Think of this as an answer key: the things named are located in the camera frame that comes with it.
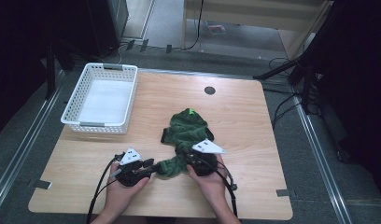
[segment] black cable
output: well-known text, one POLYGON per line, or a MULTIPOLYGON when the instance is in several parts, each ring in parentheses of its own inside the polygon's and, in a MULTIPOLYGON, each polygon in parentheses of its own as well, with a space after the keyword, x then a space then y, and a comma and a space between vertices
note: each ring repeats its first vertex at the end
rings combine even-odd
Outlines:
MULTIPOLYGON (((284 65, 285 63, 289 63, 289 62, 290 62, 290 60, 287 59, 287 58, 273 58, 272 60, 269 61, 269 68, 270 68, 270 70, 273 70, 273 68, 272 68, 272 62, 273 62, 274 60, 278 60, 278 59, 284 59, 284 60, 285 60, 281 65, 284 65)), ((284 72, 285 72, 287 75, 290 75, 290 73, 288 73, 287 70, 284 70, 284 72)), ((278 73, 278 75, 283 76, 283 77, 286 77, 286 75, 281 74, 281 73, 278 73)))
POLYGON ((97 196, 98 196, 98 195, 100 194, 100 192, 101 192, 101 190, 99 191, 99 189, 100 189, 100 187, 101 187, 101 184, 103 183, 104 176, 106 176, 106 172, 108 171, 108 169, 109 169, 109 167, 112 165, 112 163, 113 163, 114 161, 117 161, 118 158, 119 158, 119 156, 116 155, 115 158, 112 159, 112 161, 110 161, 110 162, 108 163, 108 165, 106 166, 106 169, 104 170, 103 174, 101 175, 100 181, 98 182, 97 189, 95 190, 94 197, 92 198, 91 205, 90 205, 90 207, 89 207, 89 213, 88 213, 88 217, 87 217, 87 219, 86 219, 86 224, 91 223, 92 210, 93 210, 93 208, 94 208, 94 204, 95 204, 95 201, 96 201, 96 199, 97 199, 97 196))
POLYGON ((290 112, 290 110, 292 110, 293 108, 295 108, 297 105, 300 105, 301 103, 298 103, 296 105, 292 105, 290 108, 286 109, 284 112, 282 112, 281 114, 279 114, 276 118, 275 118, 275 122, 277 122, 279 119, 283 118, 284 115, 286 115, 288 112, 290 112))
POLYGON ((233 176, 232 176, 231 172, 229 172, 229 169, 222 162, 218 161, 218 163, 223 166, 223 169, 225 170, 226 175, 228 175, 229 179, 231 179, 231 189, 237 190, 237 185, 234 184, 233 176))
POLYGON ((286 103, 290 98, 294 97, 296 94, 293 93, 290 97, 288 97, 287 99, 285 99, 283 102, 281 102, 278 107, 275 109, 275 117, 274 119, 272 120, 272 127, 273 127, 273 130, 275 129, 275 123, 282 117, 280 118, 277 118, 277 113, 278 113, 278 109, 284 104, 286 103))
POLYGON ((190 46, 189 48, 184 48, 183 50, 189 50, 189 49, 192 49, 197 41, 199 41, 199 36, 200 36, 200 20, 202 19, 202 12, 203 12, 203 4, 205 3, 205 0, 202 0, 202 5, 200 6, 200 13, 199 13, 199 23, 197 25, 197 38, 196 38, 196 41, 194 42, 194 44, 192 46, 190 46))
POLYGON ((115 183, 117 180, 118 180, 118 179, 115 179, 114 181, 109 182, 109 183, 107 183, 105 186, 103 186, 103 187, 100 189, 100 191, 98 191, 97 196, 100 195, 100 193, 101 193, 106 187, 108 187, 109 185, 115 183))

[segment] cable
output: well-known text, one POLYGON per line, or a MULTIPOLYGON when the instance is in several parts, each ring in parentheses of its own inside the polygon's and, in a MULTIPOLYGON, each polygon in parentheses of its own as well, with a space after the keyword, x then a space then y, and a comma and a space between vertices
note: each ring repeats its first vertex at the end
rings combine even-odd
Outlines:
MULTIPOLYGON (((193 6, 193 12, 194 12, 194 14, 196 14, 196 9, 195 9, 195 6, 193 6)), ((193 27, 194 27, 194 30, 195 31, 197 31, 197 26, 196 26, 196 20, 193 20, 193 27)), ((197 50, 199 50, 199 49, 201 49, 202 48, 202 43, 201 42, 199 42, 199 48, 197 49, 197 50)))
POLYGON ((286 109, 284 112, 282 112, 281 114, 279 114, 278 116, 276 116, 276 118, 275 118, 275 123, 279 120, 279 119, 281 119, 282 117, 284 117, 284 115, 285 114, 287 114, 288 112, 290 112, 290 110, 292 110, 293 108, 295 108, 297 105, 300 105, 301 103, 298 103, 298 104, 296 104, 296 105, 293 105, 293 106, 291 106, 290 108, 288 108, 288 109, 286 109))
POLYGON ((120 49, 121 49, 121 48, 123 48, 124 46, 126 46, 126 45, 122 45, 122 46, 120 46, 120 47, 118 48, 118 54, 119 54, 119 56, 120 56, 120 60, 119 60, 119 62, 118 62, 118 63, 121 63, 121 54, 120 54, 120 49))
POLYGON ((100 189, 100 187, 101 187, 101 183, 103 183, 104 176, 106 176, 106 172, 108 171, 108 169, 109 169, 109 167, 112 165, 112 163, 113 163, 114 161, 117 161, 119 157, 120 157, 120 156, 115 155, 114 159, 112 159, 112 161, 110 161, 110 162, 108 163, 108 165, 106 166, 106 168, 105 168, 103 174, 101 175, 100 181, 98 182, 97 189, 95 190, 94 197, 92 198, 91 205, 90 205, 90 207, 89 207, 89 213, 88 213, 88 216, 87 216, 87 219, 86 219, 86 224, 91 223, 92 210, 93 210, 93 208, 94 208, 94 204, 95 204, 95 201, 96 201, 96 199, 97 199, 97 196, 100 194, 100 192, 101 192, 104 188, 106 188, 108 185, 110 185, 110 184, 112 184, 113 182, 115 182, 115 181, 112 181, 111 183, 107 184, 105 187, 103 187, 103 189, 101 189, 101 190, 99 191, 99 189, 100 189))
POLYGON ((229 169, 222 162, 218 161, 218 163, 223 166, 223 170, 225 171, 226 175, 229 177, 229 179, 231 179, 231 189, 237 190, 237 185, 234 184, 233 176, 232 176, 231 172, 229 172, 229 169))
POLYGON ((284 60, 285 60, 285 61, 283 62, 282 65, 284 65, 285 63, 289 63, 289 62, 290 62, 290 60, 287 59, 287 58, 273 58, 272 60, 269 61, 269 68, 270 68, 270 70, 273 70, 273 68, 272 68, 272 62, 273 62, 274 60, 277 60, 277 59, 284 59, 284 60))
POLYGON ((280 115, 280 118, 277 117, 277 113, 278 113, 278 109, 284 104, 286 103, 290 98, 294 97, 296 95, 296 93, 293 93, 289 98, 285 99, 283 102, 281 102, 278 107, 275 109, 275 118, 272 120, 272 127, 273 127, 273 130, 275 129, 275 123, 281 119, 284 114, 281 114, 280 115))
POLYGON ((196 38, 196 41, 194 41, 193 45, 190 46, 189 48, 184 48, 183 50, 189 50, 189 49, 192 49, 197 41, 199 41, 199 36, 200 36, 200 20, 202 19, 202 12, 203 12, 203 4, 205 3, 205 0, 202 0, 202 5, 200 6, 200 13, 199 13, 199 23, 198 23, 198 26, 197 26, 197 38, 196 38))

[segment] person's right hand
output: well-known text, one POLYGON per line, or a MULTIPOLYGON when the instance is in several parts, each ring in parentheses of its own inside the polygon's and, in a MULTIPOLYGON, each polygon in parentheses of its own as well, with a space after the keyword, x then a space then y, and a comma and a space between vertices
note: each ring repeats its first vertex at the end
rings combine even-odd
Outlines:
MULTIPOLYGON (((223 160, 222 157, 217 155, 218 172, 220 172, 225 178, 226 173, 223 170, 223 160)), ((209 203, 216 200, 225 199, 225 185, 223 184, 222 178, 217 173, 212 173, 211 175, 198 176, 190 165, 187 165, 190 177, 196 181, 199 185, 205 198, 209 203)))
MULTIPOLYGON (((226 173, 223 169, 223 160, 217 155, 218 172, 226 178, 226 173)), ((190 165, 187 165, 190 177, 197 183, 203 195, 207 199, 217 220, 221 224, 240 223, 240 220, 234 215, 225 198, 225 184, 222 178, 217 173, 211 175, 198 176, 190 165)))
MULTIPOLYGON (((119 164, 112 163, 110 174, 112 175, 118 170, 119 164)), ((107 180, 106 187, 106 204, 100 215, 92 222, 92 224, 113 223, 117 217, 122 214, 129 206, 132 198, 137 194, 147 183, 149 178, 144 177, 133 187, 125 187, 115 177, 110 177, 107 180)))

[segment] power cord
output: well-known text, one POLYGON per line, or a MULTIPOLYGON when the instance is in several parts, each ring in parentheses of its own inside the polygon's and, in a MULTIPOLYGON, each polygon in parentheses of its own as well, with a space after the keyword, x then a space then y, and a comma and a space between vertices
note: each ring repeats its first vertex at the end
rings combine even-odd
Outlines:
POLYGON ((200 20, 202 19, 202 12, 203 12, 203 4, 205 3, 205 0, 202 0, 202 5, 200 6, 200 13, 199 13, 199 22, 198 22, 198 25, 197 25, 197 37, 196 37, 196 41, 194 41, 193 45, 190 46, 189 48, 184 48, 183 50, 189 50, 189 49, 192 49, 197 41, 199 41, 199 36, 200 36, 200 20))
POLYGON ((237 190, 237 185, 234 184, 234 180, 233 180, 233 177, 232 177, 231 172, 229 172, 229 169, 226 168, 226 166, 225 166, 222 162, 218 161, 218 163, 221 164, 221 165, 223 166, 226 175, 229 177, 229 179, 231 179, 231 189, 232 189, 232 190, 237 190))
POLYGON ((284 65, 285 63, 289 63, 290 62, 290 60, 289 59, 287 59, 287 58, 273 58, 272 60, 270 60, 269 61, 269 68, 271 69, 271 70, 273 70, 273 68, 272 68, 272 62, 273 61, 275 61, 275 60, 284 60, 284 62, 282 63, 282 65, 284 65))
POLYGON ((91 223, 91 219, 92 219, 92 210, 94 208, 94 205, 95 205, 95 201, 97 200, 97 197, 98 195, 101 193, 101 191, 103 191, 103 189, 105 189, 108 185, 114 183, 116 180, 108 183, 107 185, 105 185, 101 190, 100 187, 101 187, 101 184, 103 183, 103 180, 104 180, 104 176, 106 176, 106 172, 108 171, 109 167, 111 167, 112 163, 114 161, 120 161, 121 158, 124 156, 124 153, 121 154, 121 155, 115 155, 114 159, 112 159, 112 161, 110 161, 108 163, 108 165, 106 166, 106 169, 104 170, 103 174, 101 175, 101 178, 100 178, 100 181, 98 182, 98 185, 97 185, 97 189, 95 190, 95 193, 94 193, 94 196, 92 198, 92 201, 91 201, 91 205, 89 207, 89 213, 88 213, 88 216, 87 216, 87 219, 86 219, 86 224, 89 224, 91 223))
POLYGON ((288 97, 287 99, 285 99, 283 102, 281 102, 278 107, 275 109, 275 117, 274 119, 272 120, 272 127, 273 127, 273 130, 275 129, 275 124, 277 123, 277 121, 279 119, 281 119, 286 113, 288 113, 290 111, 290 109, 287 109, 285 112, 281 113, 279 116, 277 115, 278 113, 278 110, 280 109, 280 107, 286 103, 289 99, 291 99, 292 97, 296 96, 296 93, 293 93, 290 97, 288 97))

